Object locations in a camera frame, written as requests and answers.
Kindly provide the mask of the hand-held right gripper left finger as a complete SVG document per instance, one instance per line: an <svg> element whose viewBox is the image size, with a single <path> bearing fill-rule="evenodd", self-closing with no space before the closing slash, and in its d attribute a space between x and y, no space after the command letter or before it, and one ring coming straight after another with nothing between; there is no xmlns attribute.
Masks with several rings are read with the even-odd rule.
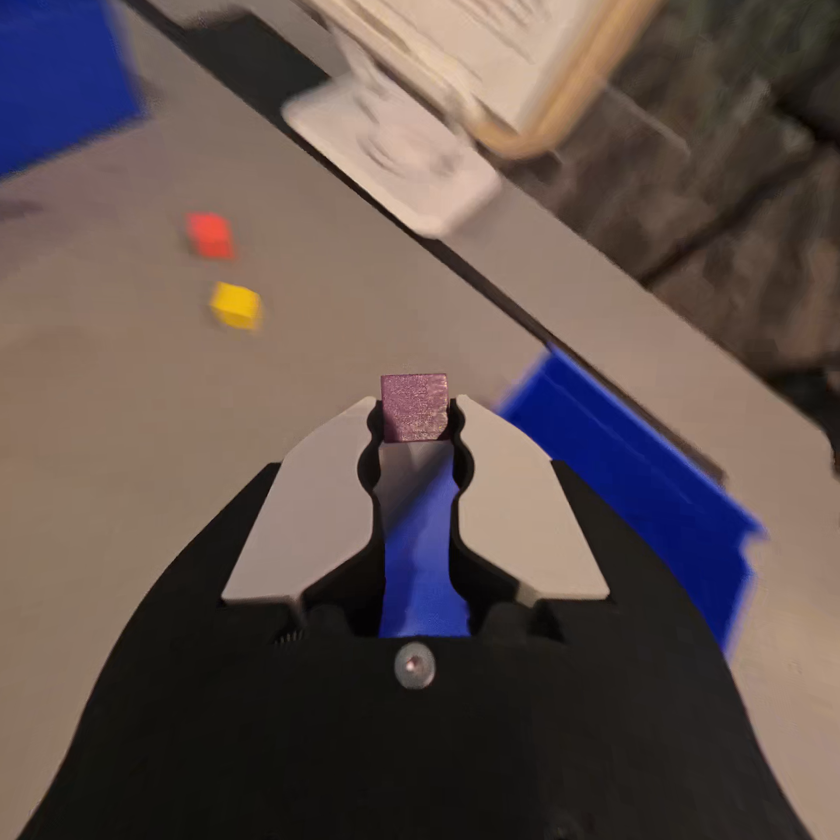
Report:
<svg viewBox="0 0 840 840"><path fill-rule="evenodd" d="M382 614L381 442L380 407L366 396L287 453L226 582L225 604Z"/></svg>

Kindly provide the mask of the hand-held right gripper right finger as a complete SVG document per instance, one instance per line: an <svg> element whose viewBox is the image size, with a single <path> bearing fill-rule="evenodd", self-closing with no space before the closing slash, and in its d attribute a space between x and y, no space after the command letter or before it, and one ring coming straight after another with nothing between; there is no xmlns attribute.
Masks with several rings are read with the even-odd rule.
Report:
<svg viewBox="0 0 840 840"><path fill-rule="evenodd" d="M551 457L503 417L458 395L449 579L469 608L602 602L610 588Z"/></svg>

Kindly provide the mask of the blue plastic storage bin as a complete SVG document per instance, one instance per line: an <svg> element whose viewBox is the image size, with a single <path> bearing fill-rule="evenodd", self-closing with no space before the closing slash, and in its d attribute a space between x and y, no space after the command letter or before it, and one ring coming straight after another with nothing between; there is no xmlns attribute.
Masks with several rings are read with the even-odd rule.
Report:
<svg viewBox="0 0 840 840"><path fill-rule="evenodd" d="M571 467L673 572L728 660L755 588L748 547L762 523L638 409L552 349L498 413ZM448 581L450 441L380 449L387 584L380 635L465 636L467 607Z"/></svg>
<svg viewBox="0 0 840 840"><path fill-rule="evenodd" d="M1 176L141 118L107 2L1 2Z"/></svg>

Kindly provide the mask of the purple wooden cube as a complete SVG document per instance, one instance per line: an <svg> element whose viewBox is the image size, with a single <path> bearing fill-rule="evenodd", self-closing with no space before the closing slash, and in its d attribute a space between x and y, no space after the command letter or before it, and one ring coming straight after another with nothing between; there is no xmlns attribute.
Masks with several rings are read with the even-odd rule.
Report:
<svg viewBox="0 0 840 840"><path fill-rule="evenodd" d="M381 377L383 442L431 443L448 437L448 378L445 373L385 374Z"/></svg>

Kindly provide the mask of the yellow wooden cube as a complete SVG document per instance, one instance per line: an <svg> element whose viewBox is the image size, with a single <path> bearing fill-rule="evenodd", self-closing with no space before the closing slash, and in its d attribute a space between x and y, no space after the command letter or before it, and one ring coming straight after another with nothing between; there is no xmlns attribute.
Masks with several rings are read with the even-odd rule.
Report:
<svg viewBox="0 0 840 840"><path fill-rule="evenodd" d="M247 332L259 330L264 313L257 292L223 281L214 283L209 309L219 323Z"/></svg>

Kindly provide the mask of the orange wooden cube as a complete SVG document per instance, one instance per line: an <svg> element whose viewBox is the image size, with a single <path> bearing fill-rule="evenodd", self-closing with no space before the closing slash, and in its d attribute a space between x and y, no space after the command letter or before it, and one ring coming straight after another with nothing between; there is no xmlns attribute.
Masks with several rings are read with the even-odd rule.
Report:
<svg viewBox="0 0 840 840"><path fill-rule="evenodd" d="M187 213L185 236L191 252L197 257L222 261L235 258L232 228L228 220L217 213Z"/></svg>

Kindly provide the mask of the printed instruction sheet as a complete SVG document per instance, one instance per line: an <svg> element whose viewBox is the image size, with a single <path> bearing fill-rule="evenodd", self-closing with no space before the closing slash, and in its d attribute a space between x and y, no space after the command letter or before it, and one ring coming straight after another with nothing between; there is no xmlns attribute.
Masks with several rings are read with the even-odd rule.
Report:
<svg viewBox="0 0 840 840"><path fill-rule="evenodd" d="M320 16L429 98L464 95L516 131L532 120L594 1L315 1Z"/></svg>

